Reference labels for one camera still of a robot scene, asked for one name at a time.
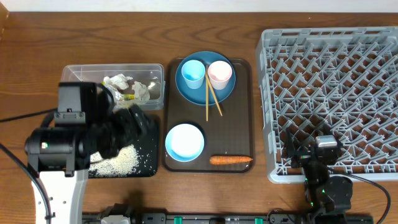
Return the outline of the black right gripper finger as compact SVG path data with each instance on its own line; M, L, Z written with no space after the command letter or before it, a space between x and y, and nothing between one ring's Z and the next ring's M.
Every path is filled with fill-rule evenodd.
M331 127L325 120L319 121L314 127L308 132L312 137L328 136L332 135Z
M282 150L282 158L287 159L294 156L295 153L295 146L292 139L292 134L290 133L289 129L285 130L285 140L284 140L284 148Z

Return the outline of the orange carrot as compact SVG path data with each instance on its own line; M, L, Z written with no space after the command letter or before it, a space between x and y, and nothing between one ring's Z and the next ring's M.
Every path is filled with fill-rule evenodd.
M228 164L240 164L251 162L253 158L248 156L212 156L210 158L210 164L212 165L228 165Z

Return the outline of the green snack wrapper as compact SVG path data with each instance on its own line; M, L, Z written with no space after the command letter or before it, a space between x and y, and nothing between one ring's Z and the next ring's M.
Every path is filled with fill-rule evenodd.
M117 108L129 108L139 102L139 100L135 99L134 94L122 94L118 91L113 92L113 98Z

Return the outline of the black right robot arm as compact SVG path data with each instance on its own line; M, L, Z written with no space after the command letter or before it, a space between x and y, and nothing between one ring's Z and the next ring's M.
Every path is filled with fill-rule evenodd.
M292 168L303 169L305 199L311 209L299 215L295 223L347 223L345 211L351 208L353 182L344 176L331 176L329 166L336 163L342 143L328 130L310 144L295 143L285 130L282 157L290 159Z

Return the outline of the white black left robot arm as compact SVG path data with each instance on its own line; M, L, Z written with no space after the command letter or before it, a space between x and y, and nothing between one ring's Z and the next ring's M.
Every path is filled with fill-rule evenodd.
M157 120L137 105L59 105L25 144L36 223L81 223L90 178L152 176L158 141Z

